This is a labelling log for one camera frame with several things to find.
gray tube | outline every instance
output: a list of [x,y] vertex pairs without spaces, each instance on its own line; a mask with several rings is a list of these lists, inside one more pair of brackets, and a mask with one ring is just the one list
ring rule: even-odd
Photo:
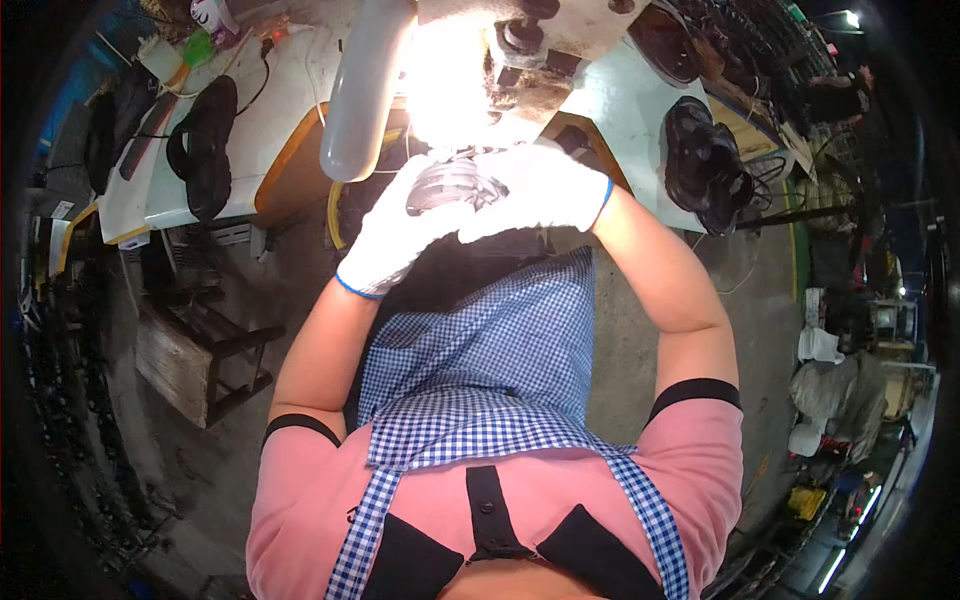
[[414,0],[364,0],[330,94],[320,166],[335,181],[370,176],[400,74],[401,46],[417,17]]

wooden stool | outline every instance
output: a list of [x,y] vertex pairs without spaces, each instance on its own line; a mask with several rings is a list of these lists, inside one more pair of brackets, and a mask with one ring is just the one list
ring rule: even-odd
[[[191,324],[154,299],[140,310],[136,335],[136,369],[185,417],[207,428],[270,385],[274,377],[260,369],[268,342],[284,335],[283,327],[248,331],[227,317],[192,299],[185,311],[197,318]],[[219,328],[226,339],[214,341],[209,332]],[[230,356],[256,350],[250,383],[239,388],[222,380],[221,363]],[[217,398],[217,388],[227,390]]]

blue gingham apron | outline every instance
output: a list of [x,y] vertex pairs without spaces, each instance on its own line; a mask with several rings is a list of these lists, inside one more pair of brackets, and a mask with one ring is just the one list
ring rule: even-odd
[[673,516],[630,455],[585,427],[593,260],[581,248],[517,271],[449,313],[396,315],[367,358],[358,426],[372,419],[372,477],[326,598],[359,598],[401,475],[468,458],[585,448],[607,461],[653,549],[667,600],[687,600]]

hand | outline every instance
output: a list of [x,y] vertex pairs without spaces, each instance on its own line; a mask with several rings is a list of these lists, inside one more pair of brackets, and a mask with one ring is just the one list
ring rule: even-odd
[[510,189],[460,229],[464,244],[506,229],[576,227],[587,231],[610,197],[606,175],[567,156],[559,144],[537,140],[507,152],[474,158],[480,173]]
[[419,217],[407,214],[407,196],[432,158],[410,158],[363,218],[360,235],[337,269],[337,280],[368,298],[383,298],[407,275],[420,253],[434,240],[460,228],[474,215],[473,206],[450,203]]

bright light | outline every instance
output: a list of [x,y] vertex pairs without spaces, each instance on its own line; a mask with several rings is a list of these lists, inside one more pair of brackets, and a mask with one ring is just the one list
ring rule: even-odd
[[867,502],[867,508],[863,509],[863,515],[860,516],[860,520],[857,521],[857,524],[862,525],[863,521],[867,520],[867,515],[870,514],[870,510],[874,508],[876,500],[880,498],[880,492],[883,491],[883,486],[876,486],[874,488],[874,495],[870,496],[870,502]]
[[833,577],[833,572],[837,570],[838,566],[840,566],[840,561],[843,560],[845,554],[847,554],[846,548],[841,550],[840,554],[837,555],[837,560],[833,561],[833,566],[829,571],[827,571],[827,577],[824,577],[824,581],[820,583],[820,589],[817,590],[817,593],[824,593],[824,590],[827,589],[827,585],[830,583],[830,578]]
[[471,14],[419,25],[405,57],[413,132],[434,148],[475,144],[490,122],[490,101],[480,76],[485,30],[476,18]]

